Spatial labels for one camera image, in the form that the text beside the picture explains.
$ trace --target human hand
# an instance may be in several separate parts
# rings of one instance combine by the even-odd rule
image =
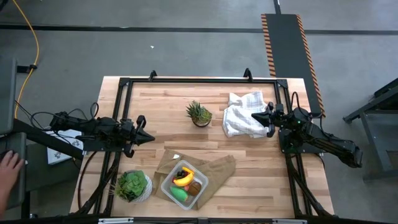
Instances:
[[[14,186],[19,170],[24,165],[25,160],[19,159],[18,153],[9,151],[0,162],[0,192],[9,194]]]

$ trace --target white cloth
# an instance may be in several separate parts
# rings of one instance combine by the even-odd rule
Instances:
[[[238,97],[229,94],[228,108],[224,110],[223,129],[230,138],[239,134],[248,134],[252,138],[261,138],[267,135],[268,127],[264,127],[251,117],[252,113],[264,112],[266,104],[261,91]]]

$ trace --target wooden table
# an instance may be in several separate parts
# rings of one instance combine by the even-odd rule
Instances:
[[[98,98],[98,116],[112,117],[119,78],[104,77]],[[303,80],[288,78],[287,81],[290,94],[296,91],[301,107],[309,110]],[[138,115],[143,114],[147,120],[145,131],[156,140],[134,146],[136,152],[131,159],[122,156],[119,175],[135,169],[143,170],[152,178],[166,149],[209,161],[232,155],[236,159],[236,172],[200,210],[184,211],[177,204],[155,196],[142,203],[127,203],[115,197],[112,216],[293,218],[285,157],[280,152],[277,134],[273,138],[252,139],[248,135],[227,138],[221,127],[229,93],[243,96],[256,90],[262,91],[266,103],[275,103],[274,87],[269,84],[135,83],[128,118],[135,121]],[[122,95],[119,116],[123,113],[125,96],[126,91]],[[199,101],[213,113],[213,120],[207,128],[194,126],[186,117],[185,107],[192,100]],[[88,164],[81,188],[83,203],[98,185],[103,157],[104,153],[99,152]],[[303,154],[303,164],[308,188],[325,209],[333,213],[321,160],[312,154]],[[76,193],[77,190],[71,212],[77,210]],[[105,190],[103,207],[107,195]],[[301,191],[298,195],[300,208],[304,211]]]

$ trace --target green plant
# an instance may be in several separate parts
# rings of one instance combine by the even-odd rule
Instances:
[[[143,193],[147,184],[143,171],[125,172],[118,178],[114,193],[130,202]]]
[[[200,106],[200,103],[195,100],[189,104],[189,107],[187,107],[187,113],[188,117],[190,117],[196,124],[209,123],[213,116],[210,111],[208,111],[204,106]]]

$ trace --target concrete floor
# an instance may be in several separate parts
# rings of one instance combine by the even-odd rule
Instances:
[[[137,27],[261,28],[260,13],[273,13],[272,0],[20,0],[34,24]],[[398,29],[394,0],[280,0],[282,13],[300,14],[305,29]],[[0,23],[23,23],[10,2]],[[0,52],[21,64],[32,63],[34,40],[29,31],[0,30]],[[262,34],[37,32],[39,68],[22,99],[29,111],[58,112],[88,107],[96,101],[105,75],[240,77],[246,67],[268,77]],[[368,101],[378,88],[397,78],[397,36],[308,35],[325,104],[324,128],[352,139],[364,151],[364,167],[351,169],[325,156],[326,175],[335,213],[343,218],[398,222],[397,181],[364,184],[362,176],[377,170],[362,124],[342,117]],[[25,75],[18,75],[21,85]],[[46,124],[49,117],[39,117]],[[40,216],[67,214],[75,182],[36,192],[32,211]],[[17,218],[17,209],[7,218]]]

